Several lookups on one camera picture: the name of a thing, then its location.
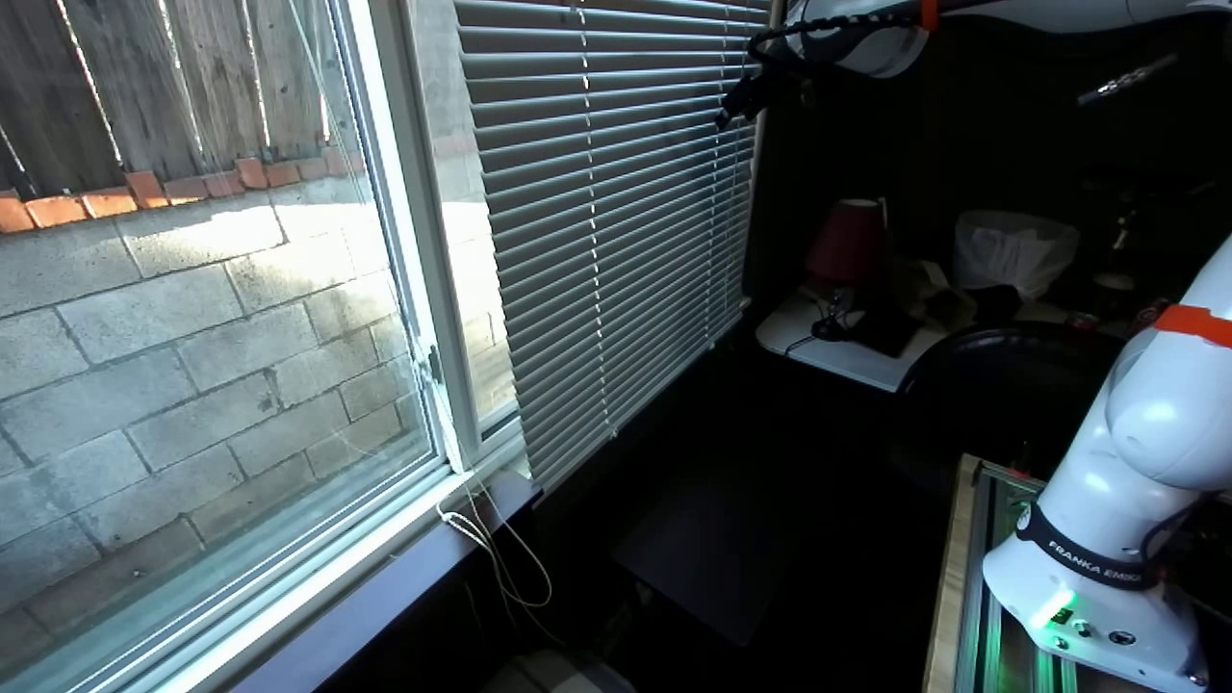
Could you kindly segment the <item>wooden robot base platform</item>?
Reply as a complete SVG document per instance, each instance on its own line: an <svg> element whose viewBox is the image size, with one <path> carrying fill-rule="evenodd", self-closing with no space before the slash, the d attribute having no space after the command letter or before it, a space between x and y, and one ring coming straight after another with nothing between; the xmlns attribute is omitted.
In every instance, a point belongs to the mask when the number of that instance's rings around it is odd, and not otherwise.
<svg viewBox="0 0 1232 693"><path fill-rule="evenodd" d="M918 693L1082 693L1082 670L1040 650L982 579L1030 491L1008 467L958 458Z"/></svg>

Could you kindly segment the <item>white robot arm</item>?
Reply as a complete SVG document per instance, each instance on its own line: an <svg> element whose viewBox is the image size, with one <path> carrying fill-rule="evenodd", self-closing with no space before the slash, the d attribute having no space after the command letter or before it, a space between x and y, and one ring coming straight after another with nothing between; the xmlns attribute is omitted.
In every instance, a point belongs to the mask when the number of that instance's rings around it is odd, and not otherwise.
<svg viewBox="0 0 1232 693"><path fill-rule="evenodd" d="M1185 512L1232 482L1228 249L1109 363L1048 486L985 552L991 599L1066 663L1210 693L1189 605L1157 571Z"/></svg>

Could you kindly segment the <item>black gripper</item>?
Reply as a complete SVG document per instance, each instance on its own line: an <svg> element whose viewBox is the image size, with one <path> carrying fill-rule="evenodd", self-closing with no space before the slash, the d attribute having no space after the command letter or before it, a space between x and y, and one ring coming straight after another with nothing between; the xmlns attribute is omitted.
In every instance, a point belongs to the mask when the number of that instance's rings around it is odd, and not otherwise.
<svg viewBox="0 0 1232 693"><path fill-rule="evenodd" d="M744 72L718 99L715 123L728 126L736 118L753 118L773 91L773 75L767 70Z"/></svg>

